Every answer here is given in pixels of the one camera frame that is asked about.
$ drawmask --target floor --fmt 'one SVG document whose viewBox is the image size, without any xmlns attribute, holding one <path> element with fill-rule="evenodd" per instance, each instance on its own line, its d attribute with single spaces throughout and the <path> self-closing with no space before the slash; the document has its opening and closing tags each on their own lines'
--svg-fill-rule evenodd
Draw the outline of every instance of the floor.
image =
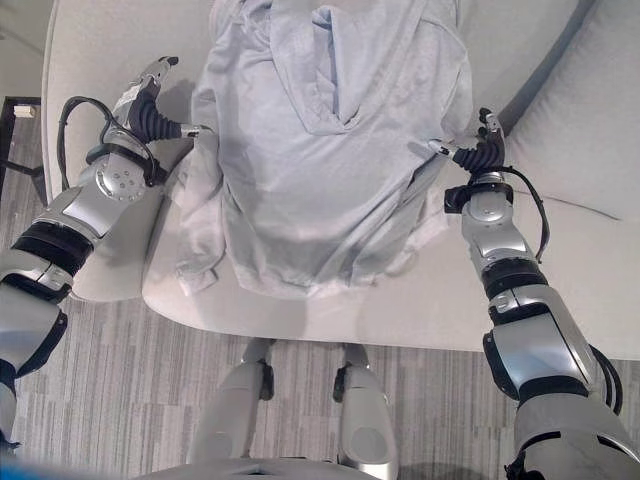
<svg viewBox="0 0 640 480">
<path fill-rule="evenodd" d="M 38 121 L 18 120 L 11 160 L 37 164 L 39 135 Z M 40 210 L 29 180 L 7 172 L 0 247 Z M 201 409 L 247 340 L 170 322 L 141 301 L 66 301 L 64 309 L 66 336 L 49 363 L 18 385 L 19 454 L 117 477 L 184 462 Z M 483 355 L 368 351 L 389 394 L 402 479 L 504 478 L 516 405 L 493 385 Z M 335 458 L 340 408 L 331 388 L 340 357 L 336 346 L 276 344 L 276 396 L 260 408 L 254 457 Z M 640 362 L 614 364 L 625 386 L 621 419 L 640 443 Z"/>
</svg>

